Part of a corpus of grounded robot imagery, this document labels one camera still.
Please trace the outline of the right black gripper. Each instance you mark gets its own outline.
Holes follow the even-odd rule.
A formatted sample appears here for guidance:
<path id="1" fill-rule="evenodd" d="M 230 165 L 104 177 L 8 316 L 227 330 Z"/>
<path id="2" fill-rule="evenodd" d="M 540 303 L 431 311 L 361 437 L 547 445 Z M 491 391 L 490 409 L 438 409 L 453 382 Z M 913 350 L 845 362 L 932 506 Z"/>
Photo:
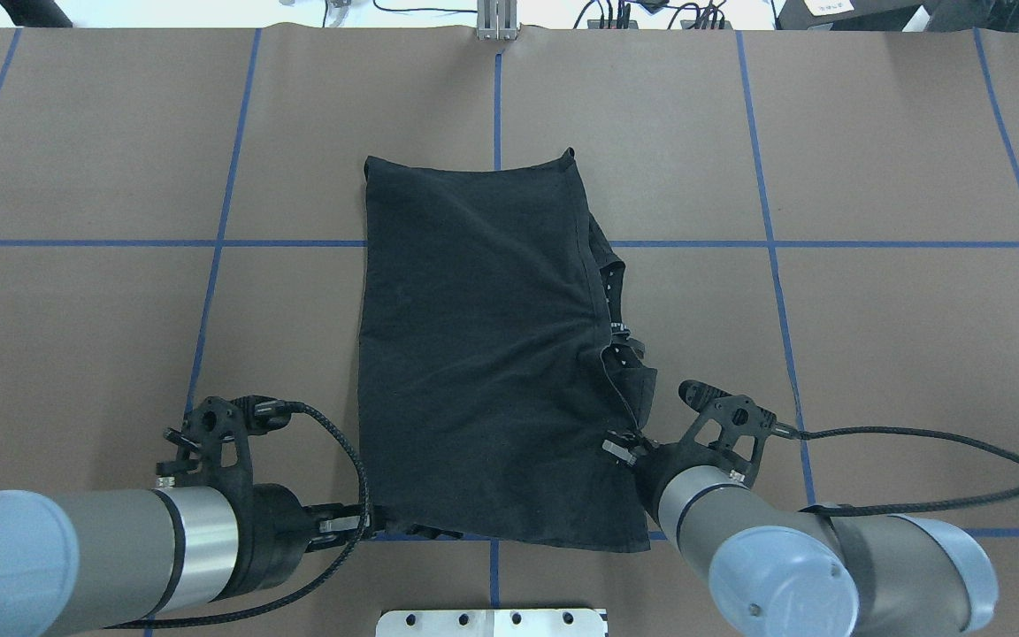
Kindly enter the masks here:
<path id="1" fill-rule="evenodd" d="M 659 523 L 659 505 L 669 481 L 680 472 L 696 466 L 696 444 L 692 442 L 651 442 L 642 432 L 616 430 L 615 438 L 601 445 L 620 464 L 633 466 L 633 479 L 640 505 Z"/>

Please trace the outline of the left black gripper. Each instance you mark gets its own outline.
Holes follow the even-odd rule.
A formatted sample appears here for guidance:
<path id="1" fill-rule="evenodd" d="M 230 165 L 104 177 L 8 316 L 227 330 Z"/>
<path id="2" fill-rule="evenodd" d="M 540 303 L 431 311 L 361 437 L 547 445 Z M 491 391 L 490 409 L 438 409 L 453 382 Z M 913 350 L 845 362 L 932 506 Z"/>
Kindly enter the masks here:
<path id="1" fill-rule="evenodd" d="M 364 518 L 361 520 L 336 520 Z M 231 594 L 244 595 L 286 583 L 311 541 L 352 541 L 371 536 L 372 506 L 300 505 L 287 487 L 260 484 L 252 492 L 251 516 L 243 526 L 243 556 L 231 580 Z"/>

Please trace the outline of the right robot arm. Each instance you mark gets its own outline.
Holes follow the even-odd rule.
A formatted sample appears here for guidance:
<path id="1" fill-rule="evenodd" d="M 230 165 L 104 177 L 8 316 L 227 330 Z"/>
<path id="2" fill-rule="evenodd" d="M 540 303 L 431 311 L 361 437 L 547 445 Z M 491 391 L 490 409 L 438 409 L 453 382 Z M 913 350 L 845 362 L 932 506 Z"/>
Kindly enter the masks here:
<path id="1" fill-rule="evenodd" d="M 704 448 L 609 433 L 640 500 L 744 636 L 967 636 L 1001 588 L 970 533 L 902 513 L 784 511 Z"/>

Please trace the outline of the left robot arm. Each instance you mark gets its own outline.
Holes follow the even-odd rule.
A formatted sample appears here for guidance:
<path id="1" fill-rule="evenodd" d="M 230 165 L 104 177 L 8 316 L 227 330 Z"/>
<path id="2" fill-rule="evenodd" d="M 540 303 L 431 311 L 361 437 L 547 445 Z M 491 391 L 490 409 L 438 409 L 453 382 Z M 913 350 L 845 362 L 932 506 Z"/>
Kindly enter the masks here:
<path id="1" fill-rule="evenodd" d="M 0 491 L 0 636 L 70 636 L 279 587 L 372 532 L 363 505 L 213 487 Z"/>

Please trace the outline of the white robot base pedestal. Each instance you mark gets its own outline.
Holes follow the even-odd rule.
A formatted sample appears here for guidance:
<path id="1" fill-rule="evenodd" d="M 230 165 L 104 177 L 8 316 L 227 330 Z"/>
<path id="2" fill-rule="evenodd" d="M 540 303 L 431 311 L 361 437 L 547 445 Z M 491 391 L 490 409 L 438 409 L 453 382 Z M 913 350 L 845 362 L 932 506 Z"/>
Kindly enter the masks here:
<path id="1" fill-rule="evenodd" d="M 388 611 L 376 636 L 608 636 L 606 611 L 591 608 Z"/>

